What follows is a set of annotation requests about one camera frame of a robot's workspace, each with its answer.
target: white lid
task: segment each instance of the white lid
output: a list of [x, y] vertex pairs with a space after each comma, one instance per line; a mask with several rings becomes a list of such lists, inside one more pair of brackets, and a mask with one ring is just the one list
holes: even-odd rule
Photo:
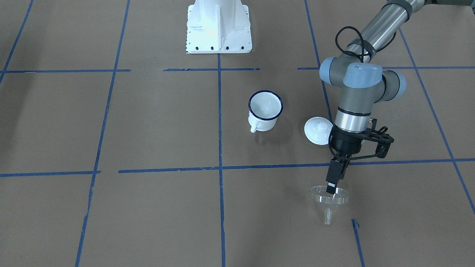
[[313, 117], [305, 123], [305, 136], [314, 144], [326, 145], [332, 127], [333, 124], [329, 120], [322, 117]]

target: clear funnel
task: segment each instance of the clear funnel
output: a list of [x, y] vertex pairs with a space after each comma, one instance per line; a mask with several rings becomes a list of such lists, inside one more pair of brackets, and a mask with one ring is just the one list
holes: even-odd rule
[[326, 185], [313, 186], [310, 189], [312, 198], [324, 209], [325, 224], [332, 222], [332, 213], [339, 206], [348, 203], [349, 193], [345, 189], [336, 188], [334, 195], [326, 192]]

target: plastic lid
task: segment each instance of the plastic lid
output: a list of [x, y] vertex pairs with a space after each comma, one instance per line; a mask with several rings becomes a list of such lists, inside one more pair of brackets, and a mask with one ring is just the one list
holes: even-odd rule
[[320, 79], [328, 84], [332, 84], [330, 82], [330, 66], [332, 65], [332, 62], [335, 58], [336, 57], [327, 57], [320, 65]]
[[329, 120], [322, 117], [313, 117], [305, 123], [305, 136], [314, 144], [326, 145], [332, 127], [333, 124]]
[[346, 69], [343, 83], [351, 88], [368, 88], [382, 80], [383, 68], [369, 63], [351, 63]]
[[396, 73], [396, 75], [398, 75], [398, 78], [399, 78], [399, 91], [396, 94], [396, 96], [393, 98], [393, 99], [396, 99], [396, 98], [400, 97], [406, 91], [407, 82], [406, 82], [406, 78], [404, 77], [404, 75], [402, 75], [401, 73], [399, 73], [397, 71], [394, 71], [394, 73]]

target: mug handle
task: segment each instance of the mug handle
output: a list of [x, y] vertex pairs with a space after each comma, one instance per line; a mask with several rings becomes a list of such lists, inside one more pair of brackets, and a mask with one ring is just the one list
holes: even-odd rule
[[256, 121], [257, 123], [254, 125], [251, 125], [251, 133], [255, 133], [256, 130], [257, 130], [257, 126], [259, 125], [259, 123], [261, 123], [260, 121]]

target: blue tape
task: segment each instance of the blue tape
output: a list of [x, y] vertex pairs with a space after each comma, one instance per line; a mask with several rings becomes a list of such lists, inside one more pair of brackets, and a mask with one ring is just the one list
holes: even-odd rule
[[[118, 69], [116, 72], [130, 72], [131, 69]], [[5, 73], [75, 73], [75, 72], [114, 72], [113, 69], [52, 69], [52, 70], [7, 70]]]
[[455, 159], [456, 162], [475, 162], [474, 158], [471, 159]]
[[221, 214], [221, 265], [226, 266], [226, 243], [224, 233], [224, 193], [223, 193], [223, 143], [221, 113], [221, 54], [218, 54], [218, 136], [219, 136], [219, 208]]
[[31, 11], [31, 6], [32, 5], [33, 5], [33, 0], [31, 0], [30, 4], [28, 5], [28, 10], [27, 10], [27, 13], [25, 14], [25, 17], [24, 17], [23, 22], [21, 24], [20, 31], [18, 32], [18, 35], [15, 39], [15, 42], [13, 42], [13, 46], [10, 50], [10, 54], [8, 55], [7, 62], [5, 63], [5, 66], [3, 67], [2, 74], [0, 75], [0, 84], [3, 81], [3, 78], [5, 76], [5, 71], [7, 71], [7, 69], [8, 69], [8, 65], [10, 64], [11, 57], [13, 56], [13, 52], [15, 52], [15, 48], [17, 47], [18, 40], [20, 39], [20, 36], [21, 36], [21, 33], [23, 32], [25, 24], [27, 23], [27, 19], [28, 19], [29, 13]]
[[31, 176], [84, 175], [84, 174], [94, 174], [94, 173], [100, 173], [100, 172], [101, 172], [101, 171], [0, 173], [0, 177], [31, 177]]
[[383, 69], [414, 69], [414, 67], [383, 67]]
[[168, 68], [163, 71], [252, 71], [261, 70], [258, 67], [237, 67], [237, 68]]
[[189, 172], [189, 171], [211, 171], [218, 170], [219, 167], [192, 167], [192, 168], [166, 168], [166, 169], [138, 169], [119, 170], [118, 173], [143, 173], [143, 172]]
[[319, 67], [298, 67], [297, 70], [317, 70]]
[[[475, 162], [475, 158], [455, 159], [456, 162]], [[351, 162], [351, 165], [389, 165], [389, 164], [416, 164], [416, 163], [443, 163], [452, 162], [451, 159], [435, 160], [411, 160], [411, 161], [381, 161], [381, 162]], [[273, 168], [305, 168], [305, 167], [328, 167], [329, 163], [307, 163], [307, 164], [276, 164], [276, 165], [239, 165], [222, 166], [223, 170], [243, 170], [243, 169], [273, 169]], [[118, 173], [141, 173], [141, 172], [188, 172], [188, 171], [214, 171], [215, 167], [191, 167], [191, 168], [166, 168], [166, 169], [131, 169], [120, 170]]]
[[439, 67], [416, 67], [418, 69], [474, 69], [475, 66], [439, 66]]
[[355, 219], [352, 219], [351, 223], [353, 224], [353, 231], [355, 233], [356, 245], [358, 246], [358, 254], [360, 255], [361, 267], [364, 267], [363, 252], [361, 250], [360, 237], [358, 236], [358, 229], [360, 228], [360, 224]]
[[79, 267], [79, 261], [81, 260], [81, 252], [83, 249], [83, 243], [84, 243], [84, 236], [86, 234], [86, 227], [87, 227], [87, 219], [89, 218], [89, 211], [91, 208], [91, 201], [92, 201], [92, 195], [93, 195], [93, 187], [95, 183], [95, 177], [96, 177], [96, 171], [97, 167], [99, 165], [99, 158], [101, 155], [101, 148], [102, 148], [102, 142], [104, 139], [104, 132], [105, 132], [105, 125], [107, 124], [107, 114], [109, 113], [109, 105], [111, 102], [111, 95], [112, 95], [112, 90], [114, 88], [114, 82], [115, 82], [115, 74], [117, 73], [117, 66], [119, 65], [119, 56], [120, 56], [120, 51], [122, 48], [122, 40], [124, 38], [124, 32], [125, 32], [125, 25], [127, 23], [127, 15], [129, 13], [129, 6], [130, 6], [130, 0], [127, 0], [127, 6], [125, 7], [125, 14], [123, 17], [123, 23], [122, 23], [122, 30], [119, 38], [119, 46], [117, 47], [117, 54], [115, 55], [115, 63], [114, 63], [114, 71], [112, 72], [112, 79], [111, 79], [111, 85], [109, 87], [109, 94], [107, 96], [107, 104], [105, 105], [105, 112], [104, 112], [104, 119], [102, 122], [102, 129], [101, 129], [101, 136], [99, 137], [99, 145], [97, 146], [97, 155], [94, 163], [94, 174], [92, 175], [91, 179], [91, 186], [89, 188], [89, 197], [87, 200], [87, 212], [86, 215], [84, 216], [84, 221], [83, 221], [83, 227], [81, 231], [81, 238], [79, 240], [79, 246], [77, 248], [77, 255], [76, 255], [76, 263], [75, 267]]
[[223, 170], [328, 167], [328, 166], [330, 166], [329, 163], [278, 164], [278, 165], [243, 165], [243, 166], [225, 166], [225, 167], [223, 167]]
[[439, 128], [440, 134], [442, 135], [442, 138], [444, 139], [444, 143], [445, 143], [446, 148], [447, 148], [447, 151], [448, 151], [448, 153], [449, 153], [449, 155], [450, 155], [450, 159], [452, 160], [452, 163], [454, 164], [454, 168], [455, 168], [455, 170], [456, 170], [456, 172], [457, 172], [457, 175], [458, 175], [458, 178], [459, 178], [459, 180], [460, 180], [460, 183], [462, 184], [462, 187], [463, 187], [463, 189], [464, 189], [464, 191], [465, 191], [465, 195], [467, 196], [468, 202], [470, 203], [470, 206], [472, 207], [472, 212], [475, 214], [475, 206], [474, 206], [474, 203], [473, 203], [473, 201], [472, 201], [472, 197], [470, 196], [470, 193], [468, 192], [467, 187], [466, 187], [466, 185], [465, 185], [464, 179], [462, 178], [462, 175], [460, 174], [460, 171], [459, 171], [459, 169], [458, 169], [458, 166], [457, 166], [457, 163], [456, 163], [456, 161], [455, 161], [454, 155], [452, 154], [452, 150], [450, 149], [450, 146], [448, 145], [447, 138], [446, 138], [446, 136], [445, 136], [445, 134], [444, 134], [444, 131], [442, 130], [442, 126], [441, 126], [441, 124], [440, 124], [440, 122], [439, 122], [439, 119], [438, 119], [438, 117], [437, 117], [437, 114], [436, 114], [436, 111], [435, 111], [435, 109], [434, 109], [434, 106], [432, 105], [432, 102], [430, 101], [429, 94], [427, 93], [427, 90], [426, 90], [426, 86], [424, 85], [424, 82], [422, 81], [422, 77], [420, 76], [419, 70], [418, 70], [418, 68], [417, 68], [417, 66], [416, 66], [416, 62], [415, 62], [415, 60], [414, 60], [414, 58], [413, 58], [413, 56], [412, 56], [412, 53], [411, 53], [411, 51], [410, 51], [410, 49], [409, 49], [409, 45], [408, 45], [408, 43], [407, 43], [407, 41], [406, 41], [406, 38], [405, 38], [404, 35], [402, 34], [402, 30], [401, 30], [401, 29], [399, 29], [399, 33], [401, 34], [402, 40], [404, 41], [404, 45], [406, 46], [406, 49], [407, 49], [407, 51], [408, 51], [408, 53], [409, 53], [409, 57], [411, 58], [412, 65], [414, 65], [414, 68], [415, 68], [415, 70], [416, 70], [417, 76], [418, 76], [418, 78], [419, 78], [420, 85], [422, 86], [422, 90], [424, 90], [424, 94], [425, 94], [425, 96], [426, 96], [427, 102], [429, 103], [430, 110], [432, 111], [432, 115], [434, 116], [434, 119], [436, 120], [436, 123], [437, 123], [437, 126], [438, 126], [438, 128]]
[[[317, 43], [315, 41], [315, 34], [314, 34], [314, 30], [313, 30], [314, 27], [312, 26], [312, 20], [310, 19], [310, 12], [308, 10], [307, 0], [305, 0], [305, 10], [307, 11], [308, 25], [310, 27], [310, 33], [312, 34], [312, 42], [313, 42], [313, 47], [315, 49], [315, 57], [317, 58], [317, 65], [318, 65], [318, 67], [320, 67], [320, 56], [318, 55]], [[325, 82], [323, 82], [323, 81], [321, 81], [321, 82], [322, 82], [322, 88], [323, 88], [323, 95], [325, 96], [325, 102], [326, 102], [327, 109], [328, 109], [328, 117], [329, 117], [330, 121], [332, 122], [333, 121], [332, 111], [330, 109], [330, 102], [328, 101], [328, 95], [327, 95], [327, 92], [326, 92]]]

